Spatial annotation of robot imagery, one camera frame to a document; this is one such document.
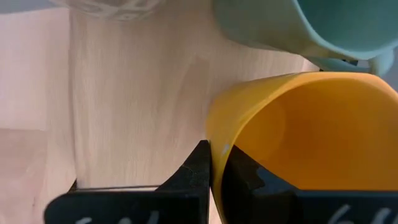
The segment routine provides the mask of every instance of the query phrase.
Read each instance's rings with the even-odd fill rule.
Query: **light wood grain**
[[[81,187],[162,183],[204,138],[215,95],[242,81],[316,69],[298,55],[225,39],[210,0],[168,1],[132,22],[73,13],[71,38]]]
[[[42,223],[45,206],[76,179],[69,31],[67,9],[0,16],[0,128],[5,129],[0,131],[0,154],[15,152],[15,165],[28,167],[4,169],[0,162],[7,172],[4,181],[18,180],[15,187],[28,192],[4,194],[2,224]]]

